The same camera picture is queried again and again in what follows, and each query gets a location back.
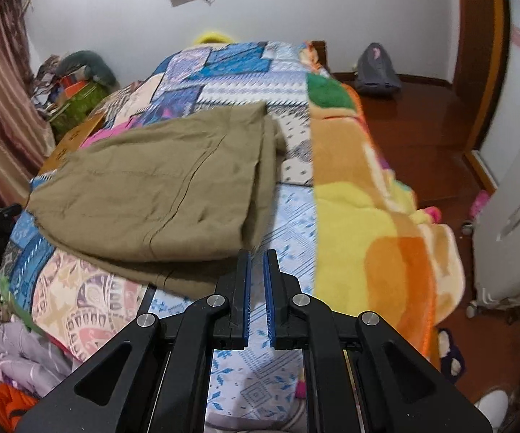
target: orange clothing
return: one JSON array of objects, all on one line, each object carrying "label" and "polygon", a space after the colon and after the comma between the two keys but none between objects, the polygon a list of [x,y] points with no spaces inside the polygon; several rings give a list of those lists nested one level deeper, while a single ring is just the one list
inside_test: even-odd
[{"label": "orange clothing", "polygon": [[12,432],[23,417],[23,414],[31,409],[38,401],[30,395],[0,384],[0,425],[7,431]]}]

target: gray backpack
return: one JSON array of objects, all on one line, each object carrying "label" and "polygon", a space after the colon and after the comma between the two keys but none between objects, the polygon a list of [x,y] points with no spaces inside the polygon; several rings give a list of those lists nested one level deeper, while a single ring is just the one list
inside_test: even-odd
[{"label": "gray backpack", "polygon": [[389,96],[400,91],[400,79],[382,45],[376,42],[369,45],[356,66],[354,87],[359,94]]}]

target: curtain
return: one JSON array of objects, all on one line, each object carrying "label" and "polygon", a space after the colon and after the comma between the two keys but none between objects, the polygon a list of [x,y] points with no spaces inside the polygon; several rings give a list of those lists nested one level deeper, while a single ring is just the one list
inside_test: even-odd
[{"label": "curtain", "polygon": [[23,201],[54,148],[51,127],[31,103],[22,0],[0,0],[0,206]]}]

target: orange blanket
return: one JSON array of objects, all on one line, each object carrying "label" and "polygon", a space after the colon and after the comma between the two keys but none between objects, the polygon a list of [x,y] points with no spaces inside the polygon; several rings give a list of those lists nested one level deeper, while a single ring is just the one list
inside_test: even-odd
[{"label": "orange blanket", "polygon": [[395,179],[356,92],[316,74],[307,75],[307,86],[318,223],[314,295],[345,314],[376,311],[427,356],[431,329],[464,291],[453,233],[435,223],[434,210],[417,210],[414,192]]}]

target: silver screw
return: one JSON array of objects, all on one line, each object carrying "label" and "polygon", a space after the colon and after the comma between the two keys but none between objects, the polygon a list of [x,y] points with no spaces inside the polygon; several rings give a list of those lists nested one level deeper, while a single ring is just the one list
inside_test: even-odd
[{"label": "silver screw", "polygon": [[153,314],[150,314],[149,312],[146,312],[144,314],[140,314],[138,318],[136,319],[136,323],[140,327],[149,327],[155,322],[155,316]]},{"label": "silver screw", "polygon": [[368,311],[362,315],[362,321],[366,325],[376,325],[380,322],[380,317],[376,312]]},{"label": "silver screw", "polygon": [[213,308],[217,308],[218,306],[223,305],[224,301],[226,301],[226,298],[224,298],[221,294],[213,294],[206,300],[208,305],[212,306]]},{"label": "silver screw", "polygon": [[306,306],[310,302],[310,296],[304,293],[295,294],[292,297],[292,302],[296,306]]}]

